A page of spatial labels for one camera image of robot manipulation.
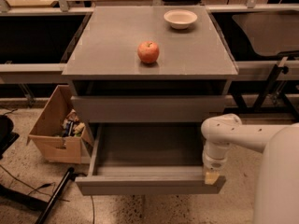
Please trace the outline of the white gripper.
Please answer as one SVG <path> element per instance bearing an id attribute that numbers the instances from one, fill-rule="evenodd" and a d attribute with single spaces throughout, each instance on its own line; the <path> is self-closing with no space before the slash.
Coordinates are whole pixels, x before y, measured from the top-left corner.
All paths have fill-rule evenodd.
<path id="1" fill-rule="evenodd" d="M 205 184 L 214 185 L 220 177 L 220 171 L 224 168 L 227 158 L 214 158 L 203 151 L 202 159 L 204 166 L 207 168 L 205 171 Z"/>

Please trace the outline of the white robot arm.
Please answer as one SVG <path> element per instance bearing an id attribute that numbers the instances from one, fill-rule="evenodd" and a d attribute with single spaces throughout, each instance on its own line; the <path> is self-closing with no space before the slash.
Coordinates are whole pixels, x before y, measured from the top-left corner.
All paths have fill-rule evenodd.
<path id="1" fill-rule="evenodd" d="M 261 153 L 252 224 L 299 224 L 299 124 L 247 125 L 235 114 L 206 119 L 204 178 L 212 185 L 237 145 Z"/>

